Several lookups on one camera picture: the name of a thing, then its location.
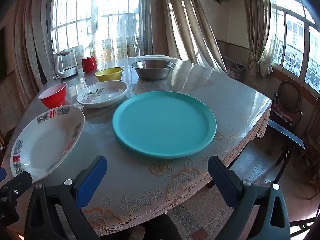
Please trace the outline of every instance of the stainless steel bowl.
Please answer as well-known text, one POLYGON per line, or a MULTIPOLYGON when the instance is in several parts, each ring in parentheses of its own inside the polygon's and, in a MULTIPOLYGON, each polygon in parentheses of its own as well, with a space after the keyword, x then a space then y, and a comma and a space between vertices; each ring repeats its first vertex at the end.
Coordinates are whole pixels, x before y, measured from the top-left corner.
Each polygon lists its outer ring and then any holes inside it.
POLYGON ((166 78, 176 64, 166 60, 143 60, 131 66, 142 79, 160 80, 166 78))

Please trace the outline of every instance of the white bowl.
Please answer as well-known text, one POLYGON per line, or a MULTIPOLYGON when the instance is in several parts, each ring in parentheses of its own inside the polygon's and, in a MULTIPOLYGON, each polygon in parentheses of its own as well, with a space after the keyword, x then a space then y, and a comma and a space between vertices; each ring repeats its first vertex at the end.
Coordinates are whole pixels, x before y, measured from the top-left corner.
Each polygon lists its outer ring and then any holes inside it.
POLYGON ((96 83, 77 96, 77 102, 87 108, 111 106, 121 100, 129 90, 129 84, 120 80, 96 83))
POLYGON ((50 109, 33 119, 20 133, 11 151, 15 177, 23 171, 36 182, 52 173, 77 143, 84 114, 75 106, 50 109))

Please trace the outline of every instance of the teal plate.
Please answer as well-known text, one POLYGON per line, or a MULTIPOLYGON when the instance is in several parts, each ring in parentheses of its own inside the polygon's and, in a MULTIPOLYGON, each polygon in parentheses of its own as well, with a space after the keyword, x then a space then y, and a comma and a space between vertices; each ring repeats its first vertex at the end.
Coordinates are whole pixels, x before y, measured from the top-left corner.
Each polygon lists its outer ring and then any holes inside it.
POLYGON ((130 149, 155 158, 181 158, 214 138, 216 119, 199 100, 176 92, 152 91, 124 101, 112 119, 117 138, 130 149))

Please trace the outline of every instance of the table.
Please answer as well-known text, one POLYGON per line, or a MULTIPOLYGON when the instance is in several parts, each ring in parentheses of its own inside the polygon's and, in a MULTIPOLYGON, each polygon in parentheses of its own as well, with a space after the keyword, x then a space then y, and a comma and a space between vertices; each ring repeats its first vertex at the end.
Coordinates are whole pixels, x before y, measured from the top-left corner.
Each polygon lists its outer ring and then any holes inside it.
MULTIPOLYGON (((124 98, 136 94, 168 90, 188 94, 205 103, 217 120, 217 133, 209 146, 189 157, 162 160, 132 152, 115 138, 112 115, 118 104, 101 108, 83 108, 77 94, 98 82, 94 73, 79 74, 66 79, 66 104, 83 109, 84 130, 63 163, 42 180, 46 186, 59 185, 88 167, 97 155, 108 160, 108 170, 89 205, 82 209, 98 235, 120 231, 145 222, 187 200, 211 181, 207 161, 217 155, 228 166, 252 139, 262 137, 267 127, 271 99, 225 74, 165 56, 134 57, 106 62, 98 69, 123 66, 122 80, 130 84, 124 98), (130 64, 143 59, 166 59, 177 64, 168 78, 159 81, 141 80, 130 64)), ((51 81, 45 89, 60 82, 51 81)), ((47 111, 36 97, 23 115, 12 135, 2 167, 7 170, 6 183, 12 178, 9 158, 12 146, 23 128, 36 116, 47 111)), ((23 233, 28 201, 33 188, 18 200, 20 220, 10 229, 23 233)), ((58 210, 66 232, 71 235, 66 219, 58 210)))

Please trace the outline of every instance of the red mug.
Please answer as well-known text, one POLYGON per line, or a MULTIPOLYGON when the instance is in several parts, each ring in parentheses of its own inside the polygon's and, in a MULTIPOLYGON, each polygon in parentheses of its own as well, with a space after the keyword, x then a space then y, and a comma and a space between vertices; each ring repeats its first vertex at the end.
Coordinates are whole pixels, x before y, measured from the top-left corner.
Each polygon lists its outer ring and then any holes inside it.
POLYGON ((84 73, 88 73, 96 69, 97 69, 97 62, 94 56, 82 59, 82 70, 84 73))

